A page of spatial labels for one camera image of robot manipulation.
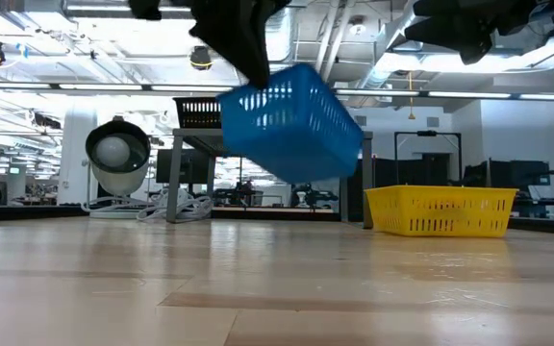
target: blue basket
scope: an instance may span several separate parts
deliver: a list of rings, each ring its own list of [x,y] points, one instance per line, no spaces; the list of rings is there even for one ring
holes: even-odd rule
[[[217,96],[226,148],[284,182],[354,174],[363,131],[306,64],[275,73],[268,87]]]

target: desk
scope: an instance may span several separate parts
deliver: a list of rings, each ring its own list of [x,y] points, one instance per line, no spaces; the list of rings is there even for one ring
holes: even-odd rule
[[[213,197],[215,158],[224,156],[235,156],[229,153],[223,145],[223,132],[221,129],[174,129],[172,130],[174,142],[172,144],[172,162],[170,165],[170,186],[179,186],[181,173],[181,151],[183,142],[200,150],[210,157],[209,179],[207,181],[207,195]],[[371,140],[373,132],[365,132],[363,140],[363,189],[373,187],[373,167],[371,161]],[[168,193],[168,205],[165,219],[167,222],[176,223],[177,205],[179,194]],[[368,204],[365,205],[364,225],[365,228],[372,227],[371,215],[368,211]],[[342,221],[347,221],[347,179],[340,180],[340,216]]]

